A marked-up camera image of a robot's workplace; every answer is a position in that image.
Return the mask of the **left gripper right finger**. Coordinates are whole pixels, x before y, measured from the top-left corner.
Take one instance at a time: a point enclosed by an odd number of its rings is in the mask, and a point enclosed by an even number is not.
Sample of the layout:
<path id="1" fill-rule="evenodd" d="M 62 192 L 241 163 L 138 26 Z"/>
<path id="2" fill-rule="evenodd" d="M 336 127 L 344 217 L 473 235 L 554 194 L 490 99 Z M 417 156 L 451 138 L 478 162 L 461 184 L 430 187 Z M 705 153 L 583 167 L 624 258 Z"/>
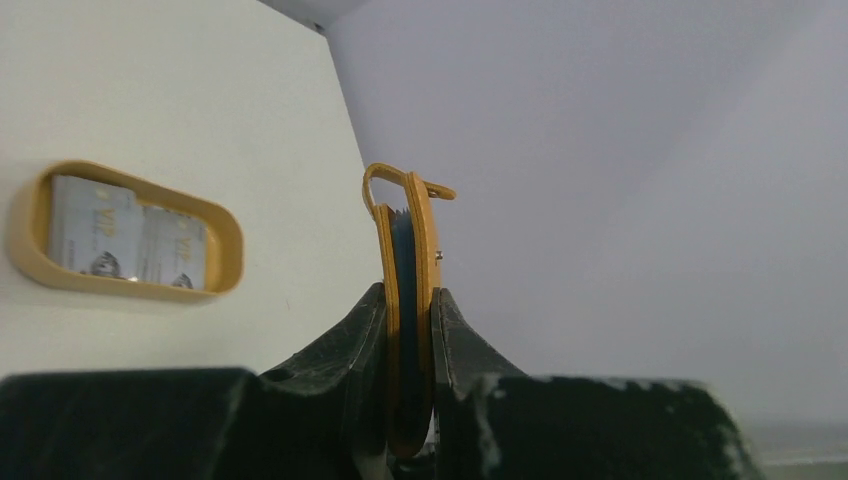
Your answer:
<path id="1" fill-rule="evenodd" d="M 680 379 L 529 375 L 445 288 L 431 304 L 439 479 L 758 479 L 728 409 Z"/>

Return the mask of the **orange plastic tray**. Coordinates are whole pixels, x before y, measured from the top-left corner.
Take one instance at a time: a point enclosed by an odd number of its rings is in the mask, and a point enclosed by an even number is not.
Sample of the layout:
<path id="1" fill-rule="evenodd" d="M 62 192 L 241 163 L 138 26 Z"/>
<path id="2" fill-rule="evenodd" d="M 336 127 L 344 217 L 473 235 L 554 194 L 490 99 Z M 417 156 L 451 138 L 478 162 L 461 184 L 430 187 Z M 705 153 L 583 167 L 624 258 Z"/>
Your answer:
<path id="1" fill-rule="evenodd" d="M 194 303 L 244 273 L 244 235 L 225 207 L 86 160 L 20 188 L 5 244 L 21 273 L 69 291 Z"/>

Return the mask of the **orange leather card holder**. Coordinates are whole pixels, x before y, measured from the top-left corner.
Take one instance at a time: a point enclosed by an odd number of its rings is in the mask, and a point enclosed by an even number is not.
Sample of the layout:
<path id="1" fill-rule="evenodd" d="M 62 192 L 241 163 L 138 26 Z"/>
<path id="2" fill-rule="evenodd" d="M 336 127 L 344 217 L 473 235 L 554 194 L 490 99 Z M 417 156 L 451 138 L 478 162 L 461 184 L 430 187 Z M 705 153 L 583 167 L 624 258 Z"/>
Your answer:
<path id="1" fill-rule="evenodd" d="M 401 187 L 406 206 L 376 203 L 371 182 Z M 431 304 L 442 284 L 438 228 L 431 201 L 456 192 L 385 163 L 365 169 L 362 196 L 375 222 L 383 268 L 387 345 L 387 430 L 392 455 L 408 459 L 425 444 L 434 409 Z"/>

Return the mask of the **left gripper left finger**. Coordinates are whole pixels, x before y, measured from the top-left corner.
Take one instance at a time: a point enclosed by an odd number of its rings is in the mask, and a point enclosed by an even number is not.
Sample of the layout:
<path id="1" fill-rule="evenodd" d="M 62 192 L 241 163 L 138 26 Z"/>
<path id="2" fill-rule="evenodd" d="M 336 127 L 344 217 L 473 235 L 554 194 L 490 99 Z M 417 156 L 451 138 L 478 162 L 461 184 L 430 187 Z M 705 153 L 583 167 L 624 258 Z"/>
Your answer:
<path id="1" fill-rule="evenodd" d="M 385 312 L 372 285 L 282 364 L 38 373 L 1 384 L 5 479 L 383 479 Z"/>

